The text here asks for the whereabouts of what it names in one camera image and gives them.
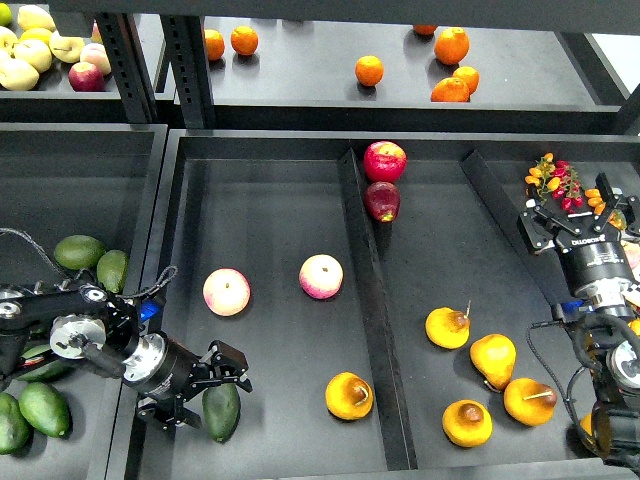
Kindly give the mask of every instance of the apple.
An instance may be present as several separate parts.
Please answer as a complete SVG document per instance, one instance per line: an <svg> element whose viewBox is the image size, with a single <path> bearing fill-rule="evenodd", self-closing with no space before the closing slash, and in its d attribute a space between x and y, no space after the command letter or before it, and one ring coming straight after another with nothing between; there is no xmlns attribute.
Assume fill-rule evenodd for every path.
<svg viewBox="0 0 640 480"><path fill-rule="evenodd" d="M309 257L300 268L300 286L311 298L333 297L342 285L342 266L330 255Z"/></svg>
<svg viewBox="0 0 640 480"><path fill-rule="evenodd" d="M109 75L111 73L111 64L109 63L109 57L104 49L104 45L101 43L90 43L80 52L80 61L89 62L96 65L102 76Z"/></svg>
<svg viewBox="0 0 640 480"><path fill-rule="evenodd" d="M249 282L233 268L220 268L207 277L202 295L209 309L216 315L230 317L240 313L249 303Z"/></svg>
<svg viewBox="0 0 640 480"><path fill-rule="evenodd" d="M13 47L18 43L18 37L7 27L0 27L0 50L13 55Z"/></svg>
<svg viewBox="0 0 640 480"><path fill-rule="evenodd" d="M102 43L102 35L100 35L100 30L98 30L98 22L93 21L93 29L91 30L91 41L93 43Z"/></svg>
<svg viewBox="0 0 640 480"><path fill-rule="evenodd" d="M76 92L104 92L104 78L97 65L78 62L69 70L69 84Z"/></svg>
<svg viewBox="0 0 640 480"><path fill-rule="evenodd" d="M393 183L375 182L364 192L364 206L379 222L392 222L400 209L400 192Z"/></svg>
<svg viewBox="0 0 640 480"><path fill-rule="evenodd" d="M53 61L51 50L42 40L24 40L16 43L13 48L13 57L26 60L33 68L38 70L38 73L49 70Z"/></svg>
<svg viewBox="0 0 640 480"><path fill-rule="evenodd" d="M23 30L46 28L53 32L56 29L53 17L37 5L23 5L18 9L18 25Z"/></svg>
<svg viewBox="0 0 640 480"><path fill-rule="evenodd" d="M49 38L51 53L62 62L76 63L84 48L84 40L80 37L62 37L56 30Z"/></svg>
<svg viewBox="0 0 640 480"><path fill-rule="evenodd" d="M31 90L40 74L26 60L10 58L0 63L0 85L7 90Z"/></svg>
<svg viewBox="0 0 640 480"><path fill-rule="evenodd" d="M364 173L372 182L393 183L407 166L407 154L393 142L375 142L364 152Z"/></svg>

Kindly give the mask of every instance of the shelf post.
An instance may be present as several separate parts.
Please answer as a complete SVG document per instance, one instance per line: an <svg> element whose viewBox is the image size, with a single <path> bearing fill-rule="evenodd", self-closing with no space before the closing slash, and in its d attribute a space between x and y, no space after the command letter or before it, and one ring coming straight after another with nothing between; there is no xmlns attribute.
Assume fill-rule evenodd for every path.
<svg viewBox="0 0 640 480"><path fill-rule="evenodd" d="M159 123L155 93L133 16L98 13L95 20L127 121L136 124Z"/></svg>
<svg viewBox="0 0 640 480"><path fill-rule="evenodd" d="M185 127L213 128L213 98L204 43L204 18L161 15L160 21Z"/></svg>

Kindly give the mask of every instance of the pear stem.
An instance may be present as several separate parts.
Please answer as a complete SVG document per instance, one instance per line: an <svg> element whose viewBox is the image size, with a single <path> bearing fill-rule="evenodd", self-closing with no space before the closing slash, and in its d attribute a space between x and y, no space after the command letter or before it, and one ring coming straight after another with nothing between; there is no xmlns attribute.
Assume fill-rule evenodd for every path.
<svg viewBox="0 0 640 480"><path fill-rule="evenodd" d="M485 386L491 390L493 393L502 393L502 390L498 390L496 387L494 387L493 385L491 385L491 382L489 382L489 380L484 381Z"/></svg>
<svg viewBox="0 0 640 480"><path fill-rule="evenodd" d="M532 400L534 398L540 397L550 397L551 395L555 395L555 393L551 390L547 390L545 392L536 393L535 395L529 395L528 397L524 397L523 400Z"/></svg>
<svg viewBox="0 0 640 480"><path fill-rule="evenodd" d="M362 394L364 395L364 398L362 400L356 402L355 406L357 407L358 405L362 405L367 401L367 399L369 398L369 391L364 387L356 387L356 389L360 390L360 392L362 392Z"/></svg>

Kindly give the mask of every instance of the green-yellow apple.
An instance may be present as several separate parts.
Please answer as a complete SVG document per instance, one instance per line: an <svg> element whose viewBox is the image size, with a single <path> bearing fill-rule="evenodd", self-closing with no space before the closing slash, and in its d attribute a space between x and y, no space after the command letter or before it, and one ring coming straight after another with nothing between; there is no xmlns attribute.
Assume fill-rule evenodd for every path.
<svg viewBox="0 0 640 480"><path fill-rule="evenodd" d="M56 30L49 38L51 53L62 62L76 63L84 48L84 40L80 37L62 37Z"/></svg>
<svg viewBox="0 0 640 480"><path fill-rule="evenodd" d="M91 30L91 41L93 43L102 43L102 35L100 35L100 30L98 30L98 24L95 20L93 21L93 29Z"/></svg>
<svg viewBox="0 0 640 480"><path fill-rule="evenodd" d="M82 52L80 52L80 61L93 63L100 69L103 76L111 73L109 57L107 57L104 45L101 43L90 43L89 45L85 45Z"/></svg>
<svg viewBox="0 0 640 480"><path fill-rule="evenodd" d="M51 50L42 40L24 40L16 43L13 48L13 57L26 60L33 68L38 70L38 73L49 70L53 60Z"/></svg>
<svg viewBox="0 0 640 480"><path fill-rule="evenodd" d="M311 298L333 297L342 285L342 266L330 255L309 257L300 268L300 286Z"/></svg>
<svg viewBox="0 0 640 480"><path fill-rule="evenodd" d="M7 90L31 90L40 74L26 60L10 58L0 62L0 85Z"/></svg>
<svg viewBox="0 0 640 480"><path fill-rule="evenodd" d="M6 3L0 3L0 25L6 27L13 20L13 14L11 13L11 9L9 5Z"/></svg>
<svg viewBox="0 0 640 480"><path fill-rule="evenodd" d="M13 46L18 43L18 37L7 27L0 27L0 50L13 55Z"/></svg>
<svg viewBox="0 0 640 480"><path fill-rule="evenodd" d="M75 63L69 70L69 84L76 92L104 92L104 78L97 65Z"/></svg>
<svg viewBox="0 0 640 480"><path fill-rule="evenodd" d="M37 5L23 5L18 9L18 25L23 30L46 28L53 32L56 29L53 17Z"/></svg>
<svg viewBox="0 0 640 480"><path fill-rule="evenodd" d="M239 271L220 268L207 277L202 287L202 295L213 313L229 317L247 306L251 288Z"/></svg>

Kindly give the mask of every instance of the red apple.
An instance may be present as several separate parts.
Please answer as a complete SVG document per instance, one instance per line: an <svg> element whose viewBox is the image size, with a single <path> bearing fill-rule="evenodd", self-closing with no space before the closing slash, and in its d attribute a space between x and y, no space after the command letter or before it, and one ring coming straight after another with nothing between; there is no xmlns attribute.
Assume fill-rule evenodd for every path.
<svg viewBox="0 0 640 480"><path fill-rule="evenodd" d="M69 70L69 83L76 92L104 92L105 83L97 65L75 63Z"/></svg>
<svg viewBox="0 0 640 480"><path fill-rule="evenodd" d="M220 268L207 277L202 295L213 313L230 317L247 306L251 288L245 276L237 270Z"/></svg>
<svg viewBox="0 0 640 480"><path fill-rule="evenodd" d="M309 257L300 269L300 286L311 298L333 297L342 285L342 266L330 255Z"/></svg>
<svg viewBox="0 0 640 480"><path fill-rule="evenodd" d="M393 142L372 143L364 152L364 173L372 182L395 182L407 166L407 154Z"/></svg>
<svg viewBox="0 0 640 480"><path fill-rule="evenodd" d="M364 206L379 222L392 222L398 216L400 192L390 182L372 183L364 192Z"/></svg>

